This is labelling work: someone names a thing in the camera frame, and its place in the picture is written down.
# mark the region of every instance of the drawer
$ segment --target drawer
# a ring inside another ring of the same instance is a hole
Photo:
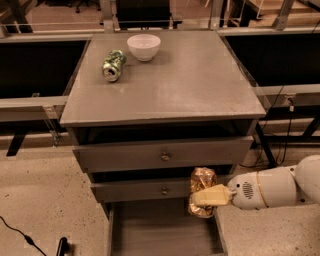
[[[226,255],[215,218],[191,216],[187,207],[184,198],[112,204],[107,255]]]
[[[241,163],[251,136],[103,143],[76,146],[75,156],[85,172],[209,166]]]
[[[94,183],[91,189],[98,202],[179,198],[189,196],[190,178]]]

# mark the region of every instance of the cabinet drawer front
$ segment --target cabinet drawer front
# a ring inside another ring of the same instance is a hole
[[[92,184],[91,189],[98,202],[121,202],[147,199],[187,197],[190,179],[159,179],[121,181]]]
[[[109,143],[75,147],[86,172],[106,172],[183,166],[241,163],[252,143],[251,136]]]

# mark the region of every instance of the chair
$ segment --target chair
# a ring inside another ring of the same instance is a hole
[[[116,0],[120,29],[128,28],[169,28],[172,19],[173,27],[182,23],[170,12],[170,0]]]
[[[80,13],[80,6],[86,4],[89,7],[89,3],[92,2],[97,6],[97,10],[101,11],[99,0],[81,0],[80,3],[76,6],[76,13]]]

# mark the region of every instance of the gray cabinet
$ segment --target gray cabinet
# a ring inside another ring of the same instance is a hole
[[[156,34],[161,49],[150,62],[127,50],[130,33],[93,36],[61,124],[109,216],[110,255],[215,255],[214,219],[186,211],[190,174],[232,172],[265,112],[215,32]],[[101,65],[113,49],[127,63],[110,84]]]

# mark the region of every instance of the white bowl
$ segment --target white bowl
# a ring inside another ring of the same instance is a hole
[[[150,34],[135,35],[127,41],[130,52],[141,61],[151,60],[157,54],[160,43],[159,37]]]

